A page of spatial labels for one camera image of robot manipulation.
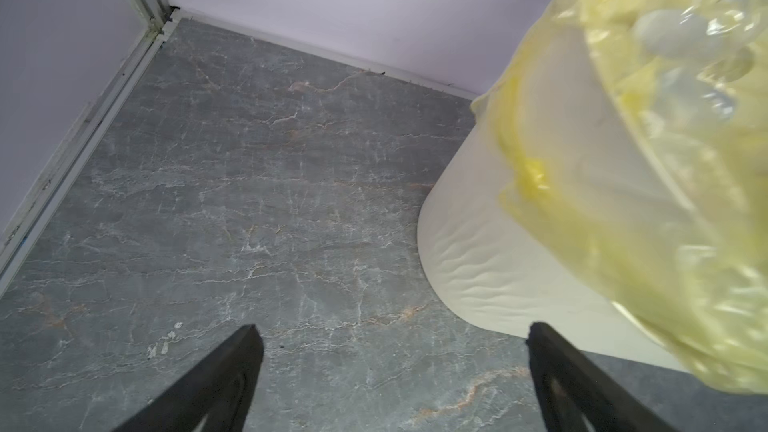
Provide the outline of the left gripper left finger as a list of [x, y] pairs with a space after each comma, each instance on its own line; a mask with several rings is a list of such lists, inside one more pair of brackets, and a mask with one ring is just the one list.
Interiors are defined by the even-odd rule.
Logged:
[[244, 325], [118, 431], [241, 431], [264, 358], [253, 324]]

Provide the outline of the Pepsi water bottle blue label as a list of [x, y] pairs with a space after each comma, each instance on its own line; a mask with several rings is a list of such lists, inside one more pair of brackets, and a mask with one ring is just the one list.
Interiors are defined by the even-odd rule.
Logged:
[[767, 0], [654, 0], [633, 25], [663, 61], [655, 107], [678, 127], [767, 124]]

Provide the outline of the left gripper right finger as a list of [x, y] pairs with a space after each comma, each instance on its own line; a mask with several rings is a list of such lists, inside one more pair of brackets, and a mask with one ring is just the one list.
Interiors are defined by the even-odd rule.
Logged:
[[672, 431], [553, 327], [531, 325], [529, 369], [548, 431]]

